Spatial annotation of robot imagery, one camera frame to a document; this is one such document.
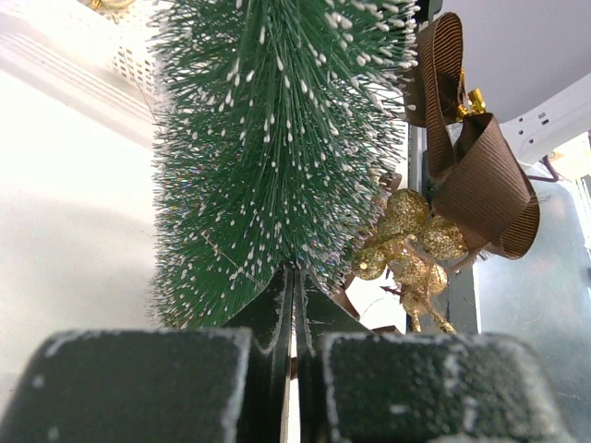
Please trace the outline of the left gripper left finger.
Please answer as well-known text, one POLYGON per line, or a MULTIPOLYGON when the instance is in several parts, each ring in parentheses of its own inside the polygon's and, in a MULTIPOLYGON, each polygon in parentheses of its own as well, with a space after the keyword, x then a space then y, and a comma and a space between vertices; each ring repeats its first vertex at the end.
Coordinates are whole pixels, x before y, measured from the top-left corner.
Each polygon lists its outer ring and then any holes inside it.
POLYGON ((295 273, 219 328, 73 329, 32 355, 5 442, 284 442, 295 273))

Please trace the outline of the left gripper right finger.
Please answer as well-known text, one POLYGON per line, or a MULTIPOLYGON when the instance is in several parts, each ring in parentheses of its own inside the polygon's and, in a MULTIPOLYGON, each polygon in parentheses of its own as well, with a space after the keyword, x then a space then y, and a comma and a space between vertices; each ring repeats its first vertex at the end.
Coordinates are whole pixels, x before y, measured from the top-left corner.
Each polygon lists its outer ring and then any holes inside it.
POLYGON ((295 273, 305 442, 570 442, 549 379, 502 334, 374 333, 295 273))

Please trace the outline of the brown ribbon gold berry garland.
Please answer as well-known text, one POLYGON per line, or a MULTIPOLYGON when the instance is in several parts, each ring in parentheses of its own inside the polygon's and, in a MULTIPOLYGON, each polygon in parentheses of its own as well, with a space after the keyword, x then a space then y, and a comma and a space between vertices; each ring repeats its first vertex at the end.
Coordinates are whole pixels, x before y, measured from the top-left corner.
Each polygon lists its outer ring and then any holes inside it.
POLYGON ((372 235, 351 257, 355 277, 390 271, 413 330, 429 316, 445 333, 452 323, 434 306, 451 274, 486 254, 516 260, 540 223, 537 193, 479 90, 464 87, 464 33, 447 12, 416 37, 407 120, 427 136, 431 198, 400 188, 384 203, 372 235))

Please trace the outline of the small green christmas tree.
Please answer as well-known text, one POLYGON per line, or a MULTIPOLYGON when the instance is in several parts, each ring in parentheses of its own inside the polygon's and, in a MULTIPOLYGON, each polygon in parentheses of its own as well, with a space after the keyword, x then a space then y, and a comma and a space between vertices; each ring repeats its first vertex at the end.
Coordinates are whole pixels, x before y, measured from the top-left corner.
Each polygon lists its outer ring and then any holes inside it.
POLYGON ((284 264, 339 284, 399 159, 416 1, 171 1, 153 17, 152 306, 217 327, 284 264))

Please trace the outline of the white plastic basket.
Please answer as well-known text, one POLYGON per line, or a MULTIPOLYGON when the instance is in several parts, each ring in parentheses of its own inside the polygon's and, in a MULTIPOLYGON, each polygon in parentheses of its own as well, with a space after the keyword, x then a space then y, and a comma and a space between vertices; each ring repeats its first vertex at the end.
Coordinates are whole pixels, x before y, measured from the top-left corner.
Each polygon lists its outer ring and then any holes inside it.
POLYGON ((1 53, 132 125, 159 99, 149 24, 153 1, 4 1, 1 53))

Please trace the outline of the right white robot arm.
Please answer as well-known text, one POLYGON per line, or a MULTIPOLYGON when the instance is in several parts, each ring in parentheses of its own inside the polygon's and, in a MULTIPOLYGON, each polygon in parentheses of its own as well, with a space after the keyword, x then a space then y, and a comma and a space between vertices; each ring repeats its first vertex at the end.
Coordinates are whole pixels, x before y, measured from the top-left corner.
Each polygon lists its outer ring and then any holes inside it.
POLYGON ((534 164, 590 129, 590 78, 587 74, 532 110, 500 125, 519 162, 534 164))

